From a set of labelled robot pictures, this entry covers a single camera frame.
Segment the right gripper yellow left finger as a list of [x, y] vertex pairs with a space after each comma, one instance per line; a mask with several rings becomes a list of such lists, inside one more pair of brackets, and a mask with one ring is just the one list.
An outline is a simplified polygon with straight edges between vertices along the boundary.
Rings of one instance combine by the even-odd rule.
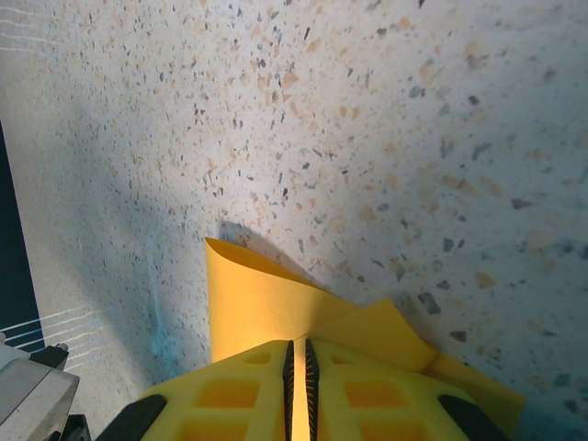
[[291, 441], [293, 343], [275, 340], [160, 383], [96, 441]]

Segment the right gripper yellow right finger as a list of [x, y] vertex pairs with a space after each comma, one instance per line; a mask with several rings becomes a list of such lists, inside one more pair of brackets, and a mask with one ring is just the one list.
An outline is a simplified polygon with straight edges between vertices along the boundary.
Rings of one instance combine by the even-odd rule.
[[310, 441], [511, 441], [465, 391], [333, 343], [305, 342]]

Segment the orange cloth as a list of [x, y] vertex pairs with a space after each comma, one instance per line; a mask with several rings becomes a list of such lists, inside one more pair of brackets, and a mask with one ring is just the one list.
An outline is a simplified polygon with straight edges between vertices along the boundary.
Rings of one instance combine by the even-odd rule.
[[315, 337], [456, 386], [515, 436], [525, 399], [430, 345], [390, 300], [358, 307], [235, 243], [208, 238], [206, 258], [213, 361]]

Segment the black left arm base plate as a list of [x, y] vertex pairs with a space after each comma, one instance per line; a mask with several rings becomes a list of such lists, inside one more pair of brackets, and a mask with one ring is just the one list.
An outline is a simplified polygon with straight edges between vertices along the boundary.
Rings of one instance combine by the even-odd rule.
[[92, 441], [84, 414], [70, 414], [66, 420], [59, 441]]

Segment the long aluminium base rail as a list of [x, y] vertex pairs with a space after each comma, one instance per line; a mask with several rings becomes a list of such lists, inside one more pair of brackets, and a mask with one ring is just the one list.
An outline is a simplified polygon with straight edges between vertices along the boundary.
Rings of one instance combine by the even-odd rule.
[[0, 441], [62, 441], [79, 385], [68, 356], [63, 343], [29, 354], [0, 333]]

